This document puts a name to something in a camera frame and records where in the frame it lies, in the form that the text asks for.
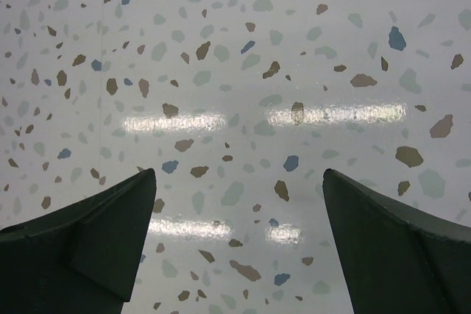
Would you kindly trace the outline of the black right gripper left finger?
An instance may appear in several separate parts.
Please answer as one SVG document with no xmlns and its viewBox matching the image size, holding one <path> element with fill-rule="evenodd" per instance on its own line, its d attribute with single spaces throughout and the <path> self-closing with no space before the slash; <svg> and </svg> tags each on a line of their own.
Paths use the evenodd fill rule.
<svg viewBox="0 0 471 314">
<path fill-rule="evenodd" d="M 2 313 L 120 313 L 132 296 L 156 196 L 143 170 L 1 230 Z"/>
</svg>

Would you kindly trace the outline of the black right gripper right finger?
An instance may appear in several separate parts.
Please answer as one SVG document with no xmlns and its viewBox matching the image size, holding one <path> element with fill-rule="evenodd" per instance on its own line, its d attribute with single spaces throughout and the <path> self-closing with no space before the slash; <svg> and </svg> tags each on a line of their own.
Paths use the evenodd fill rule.
<svg viewBox="0 0 471 314">
<path fill-rule="evenodd" d="M 327 214 L 355 313 L 469 313 L 470 228 L 327 169 Z"/>
</svg>

